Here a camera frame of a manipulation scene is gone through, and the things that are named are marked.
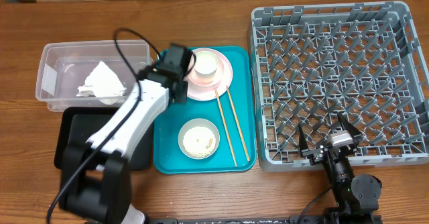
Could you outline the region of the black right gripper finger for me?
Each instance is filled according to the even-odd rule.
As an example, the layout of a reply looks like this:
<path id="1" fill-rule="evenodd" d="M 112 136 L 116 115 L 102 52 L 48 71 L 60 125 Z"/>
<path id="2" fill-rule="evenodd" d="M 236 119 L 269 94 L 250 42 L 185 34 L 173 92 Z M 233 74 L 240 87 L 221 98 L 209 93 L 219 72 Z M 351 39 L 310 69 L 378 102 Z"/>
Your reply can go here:
<path id="1" fill-rule="evenodd" d="M 363 133 L 350 123 L 343 114 L 337 113 L 338 121 L 343 130 L 347 130 L 353 140 L 362 140 Z"/>
<path id="2" fill-rule="evenodd" d="M 308 144 L 300 124 L 298 124 L 298 131 L 299 131 L 299 153 L 303 154 L 308 150 Z"/>

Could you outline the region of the grey bowl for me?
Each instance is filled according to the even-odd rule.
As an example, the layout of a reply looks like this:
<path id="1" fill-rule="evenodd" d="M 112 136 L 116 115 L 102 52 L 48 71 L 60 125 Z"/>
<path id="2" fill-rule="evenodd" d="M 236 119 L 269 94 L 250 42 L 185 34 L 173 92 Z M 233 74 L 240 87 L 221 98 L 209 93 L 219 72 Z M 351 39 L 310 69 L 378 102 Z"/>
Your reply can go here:
<path id="1" fill-rule="evenodd" d="M 180 150 L 194 160 L 203 160 L 212 156 L 217 151 L 220 140 L 216 125 L 203 118 L 187 121 L 178 134 Z"/>

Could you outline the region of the white rice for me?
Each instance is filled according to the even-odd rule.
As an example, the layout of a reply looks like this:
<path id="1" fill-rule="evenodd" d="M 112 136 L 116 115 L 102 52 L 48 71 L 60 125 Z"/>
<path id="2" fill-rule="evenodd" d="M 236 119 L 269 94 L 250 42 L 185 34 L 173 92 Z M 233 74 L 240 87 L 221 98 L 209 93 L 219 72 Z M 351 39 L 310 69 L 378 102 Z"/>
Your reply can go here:
<path id="1" fill-rule="evenodd" d="M 183 137 L 185 152 L 193 158 L 205 158 L 215 149 L 216 135 L 207 127 L 190 128 Z"/>

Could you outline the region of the white napkin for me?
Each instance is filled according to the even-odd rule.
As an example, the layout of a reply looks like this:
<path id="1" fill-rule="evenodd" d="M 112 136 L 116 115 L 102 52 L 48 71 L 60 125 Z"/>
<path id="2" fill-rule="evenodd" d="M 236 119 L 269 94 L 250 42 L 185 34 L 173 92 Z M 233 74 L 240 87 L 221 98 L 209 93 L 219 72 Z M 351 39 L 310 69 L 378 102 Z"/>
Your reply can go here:
<path id="1" fill-rule="evenodd" d="M 113 105 L 119 101 L 119 97 L 123 96 L 126 90 L 119 77 L 103 61 L 100 61 L 87 76 L 84 84 L 78 87 L 76 96 L 94 96 L 103 104 Z"/>

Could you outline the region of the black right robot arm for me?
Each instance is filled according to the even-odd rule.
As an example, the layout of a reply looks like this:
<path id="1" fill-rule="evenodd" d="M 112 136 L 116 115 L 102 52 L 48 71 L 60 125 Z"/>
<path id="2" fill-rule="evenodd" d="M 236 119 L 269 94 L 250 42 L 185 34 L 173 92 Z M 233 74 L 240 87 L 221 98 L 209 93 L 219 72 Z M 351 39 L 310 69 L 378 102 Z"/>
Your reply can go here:
<path id="1" fill-rule="evenodd" d="M 348 156 L 357 151 L 363 133 L 338 113 L 342 130 L 329 135 L 319 147 L 310 149 L 301 126 L 299 154 L 309 159 L 312 166 L 322 164 L 330 186 L 314 198 L 301 212 L 297 223 L 382 224 L 382 218 L 374 215 L 378 210 L 382 182 L 369 174 L 354 174 Z M 336 200 L 335 207 L 328 207 L 321 215 L 307 215 L 308 209 L 328 191 Z"/>

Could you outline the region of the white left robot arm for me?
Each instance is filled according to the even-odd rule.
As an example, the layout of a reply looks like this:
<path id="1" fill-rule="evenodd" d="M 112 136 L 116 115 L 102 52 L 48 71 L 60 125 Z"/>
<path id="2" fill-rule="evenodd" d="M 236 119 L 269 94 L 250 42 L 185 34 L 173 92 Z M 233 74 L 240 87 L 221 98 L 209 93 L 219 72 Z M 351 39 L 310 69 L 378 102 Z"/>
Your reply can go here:
<path id="1" fill-rule="evenodd" d="M 131 203 L 129 161 L 141 139 L 171 103 L 186 101 L 189 68 L 147 67 L 127 100 L 84 142 L 60 152 L 61 182 L 53 205 L 98 223 L 148 223 Z"/>

